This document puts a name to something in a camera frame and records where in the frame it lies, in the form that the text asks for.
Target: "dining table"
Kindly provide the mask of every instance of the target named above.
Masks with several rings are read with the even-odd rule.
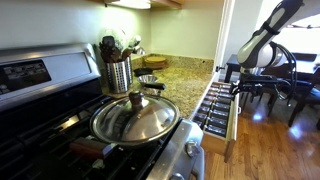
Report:
[[[292,53],[296,57],[298,80],[308,81],[318,66],[320,66],[320,54]],[[240,72],[241,66],[237,55],[232,54],[228,59],[225,83],[229,83],[233,72]]]

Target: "kitchen counter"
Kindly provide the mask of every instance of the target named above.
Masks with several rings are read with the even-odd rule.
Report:
[[[194,67],[169,66],[166,69],[154,70],[153,75],[158,77],[158,82],[166,85],[161,96],[175,103],[180,110],[180,116],[186,119],[190,118],[212,79],[211,71]],[[133,90],[141,90],[140,83],[135,76],[127,93],[113,94],[108,92],[106,88],[103,89],[106,95],[115,98],[128,96],[129,92]]]

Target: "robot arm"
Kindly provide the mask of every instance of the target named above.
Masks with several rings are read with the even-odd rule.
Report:
[[[284,27],[295,21],[320,13],[318,0],[283,0],[261,28],[255,31],[251,39],[238,51],[237,59],[241,65],[240,82],[232,84],[230,92],[257,91],[262,84],[277,84],[278,81],[270,76],[261,76],[266,67],[280,66],[291,54],[283,46],[272,42]]]

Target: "stainless steel pot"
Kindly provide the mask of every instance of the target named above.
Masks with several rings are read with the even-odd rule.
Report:
[[[170,100],[134,91],[100,108],[90,127],[97,139],[111,143],[105,148],[109,151],[115,145],[134,147],[157,140],[176,125],[179,117],[178,107]]]

